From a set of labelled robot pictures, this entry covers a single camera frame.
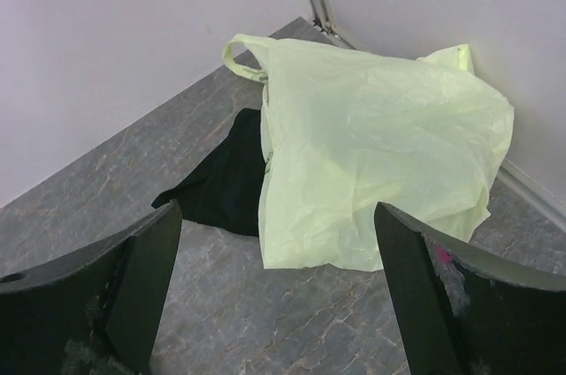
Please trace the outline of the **light green plastic bag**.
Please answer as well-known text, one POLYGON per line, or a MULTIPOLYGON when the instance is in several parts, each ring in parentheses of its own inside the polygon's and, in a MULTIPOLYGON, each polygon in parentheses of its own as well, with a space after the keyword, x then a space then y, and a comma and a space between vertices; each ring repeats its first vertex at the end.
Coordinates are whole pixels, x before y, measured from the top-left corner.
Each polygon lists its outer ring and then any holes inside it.
POLYGON ((389 203, 468 241, 512 140, 514 109, 474 72, 468 45, 381 57, 318 42, 238 34, 262 85, 264 182, 258 208, 267 269, 382 269, 374 211, 389 203))

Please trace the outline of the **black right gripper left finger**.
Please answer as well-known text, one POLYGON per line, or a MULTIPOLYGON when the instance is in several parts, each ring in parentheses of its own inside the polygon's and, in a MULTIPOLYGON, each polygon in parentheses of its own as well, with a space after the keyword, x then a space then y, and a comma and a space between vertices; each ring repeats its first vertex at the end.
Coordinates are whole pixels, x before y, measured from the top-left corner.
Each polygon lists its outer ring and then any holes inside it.
POLYGON ((170 202, 121 232, 1 279, 3 374, 149 374, 182 215, 170 202))

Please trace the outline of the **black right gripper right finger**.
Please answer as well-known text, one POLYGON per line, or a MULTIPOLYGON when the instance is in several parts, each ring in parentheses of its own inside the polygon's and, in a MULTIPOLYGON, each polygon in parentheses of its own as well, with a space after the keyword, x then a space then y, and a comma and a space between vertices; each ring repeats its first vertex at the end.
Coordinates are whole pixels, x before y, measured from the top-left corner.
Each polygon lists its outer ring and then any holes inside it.
POLYGON ((565 278, 448 236, 388 203, 379 253, 413 374, 563 374, 565 278))

